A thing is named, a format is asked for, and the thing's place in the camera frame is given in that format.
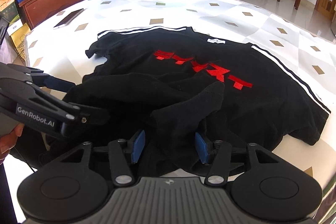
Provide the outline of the person's left hand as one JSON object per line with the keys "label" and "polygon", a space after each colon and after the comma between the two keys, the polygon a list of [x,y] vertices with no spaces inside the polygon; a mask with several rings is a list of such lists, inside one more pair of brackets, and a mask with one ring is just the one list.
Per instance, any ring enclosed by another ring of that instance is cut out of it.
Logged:
{"label": "person's left hand", "polygon": [[1,156],[0,162],[1,164],[4,162],[7,155],[10,153],[10,150],[15,147],[17,140],[21,137],[24,124],[18,124],[8,135],[1,137],[0,139],[0,149],[1,149]]}

